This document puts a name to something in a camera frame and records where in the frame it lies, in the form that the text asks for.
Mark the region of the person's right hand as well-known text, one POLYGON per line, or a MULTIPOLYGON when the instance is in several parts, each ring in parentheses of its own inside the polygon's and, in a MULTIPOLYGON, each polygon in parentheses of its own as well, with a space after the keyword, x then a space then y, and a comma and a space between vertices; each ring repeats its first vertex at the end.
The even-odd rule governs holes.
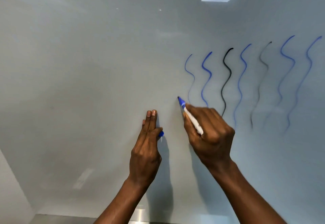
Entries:
POLYGON ((235 131, 214 108, 194 107, 186 104, 188 111, 197 119, 203 129, 197 147, 192 147, 201 162, 211 167, 218 162, 231 160, 230 150, 235 131))

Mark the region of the person's left hand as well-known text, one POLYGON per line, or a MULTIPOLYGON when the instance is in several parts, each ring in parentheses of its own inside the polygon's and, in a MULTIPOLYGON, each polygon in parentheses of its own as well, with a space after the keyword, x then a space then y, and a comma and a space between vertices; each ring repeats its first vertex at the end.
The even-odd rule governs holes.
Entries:
MULTIPOLYGON (((157 111, 152 110, 151 131, 157 128, 157 111)), ((141 151, 141 131, 137 138, 136 144, 131 151, 129 164, 129 177, 134 181, 147 181, 155 178, 161 163, 161 155, 158 151, 158 145, 153 145, 146 151, 141 151)))

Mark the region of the blue and white whiteboard marker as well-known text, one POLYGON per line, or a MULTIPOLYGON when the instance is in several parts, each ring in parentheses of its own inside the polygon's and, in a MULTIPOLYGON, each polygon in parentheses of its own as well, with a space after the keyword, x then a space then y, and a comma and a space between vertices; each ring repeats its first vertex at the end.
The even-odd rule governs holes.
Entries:
POLYGON ((193 124, 193 126, 195 127, 197 133, 201 136, 203 135, 203 129, 202 127, 199 125, 197 119, 188 111, 188 109, 186 108, 186 102, 181 98, 181 97, 177 97, 179 105, 181 106, 181 108, 183 109, 183 112, 186 113, 191 121, 191 123, 193 124))

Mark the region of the person's right forearm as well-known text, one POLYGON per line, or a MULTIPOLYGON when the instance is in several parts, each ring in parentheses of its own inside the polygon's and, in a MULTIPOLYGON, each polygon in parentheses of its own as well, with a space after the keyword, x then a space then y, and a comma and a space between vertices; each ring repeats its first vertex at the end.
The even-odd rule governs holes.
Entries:
POLYGON ((208 167, 229 200, 240 224, 287 224, 250 185, 232 160, 208 167))

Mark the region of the person's left forearm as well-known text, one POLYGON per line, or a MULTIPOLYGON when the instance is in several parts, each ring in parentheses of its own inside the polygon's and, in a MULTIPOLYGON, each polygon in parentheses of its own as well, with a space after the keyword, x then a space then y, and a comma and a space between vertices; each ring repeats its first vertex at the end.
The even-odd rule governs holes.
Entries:
POLYGON ((116 197, 93 224, 128 224, 153 179, 134 181, 128 177, 116 197))

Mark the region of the white whiteboard with wavy lines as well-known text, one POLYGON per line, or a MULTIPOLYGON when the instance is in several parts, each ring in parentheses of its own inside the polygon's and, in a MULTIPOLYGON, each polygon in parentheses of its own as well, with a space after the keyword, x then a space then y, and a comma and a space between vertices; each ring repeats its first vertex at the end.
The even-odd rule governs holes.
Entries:
POLYGON ((147 110, 162 163, 132 221, 239 224, 180 96, 288 222, 325 224, 325 0, 0 0, 0 149, 37 214, 96 218, 147 110))

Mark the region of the metal whiteboard tray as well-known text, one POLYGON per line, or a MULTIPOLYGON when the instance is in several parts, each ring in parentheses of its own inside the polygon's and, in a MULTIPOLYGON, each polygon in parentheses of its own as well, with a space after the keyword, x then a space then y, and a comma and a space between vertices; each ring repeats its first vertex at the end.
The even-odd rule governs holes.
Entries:
MULTIPOLYGON (((93 224, 95 218, 87 217, 70 217, 59 215, 43 215, 36 214, 29 224, 93 224)), ((192 222, 185 223, 167 223, 167 222, 152 222, 152 221, 129 221, 128 224, 231 224, 228 217, 217 216, 215 220, 201 218, 192 222)))

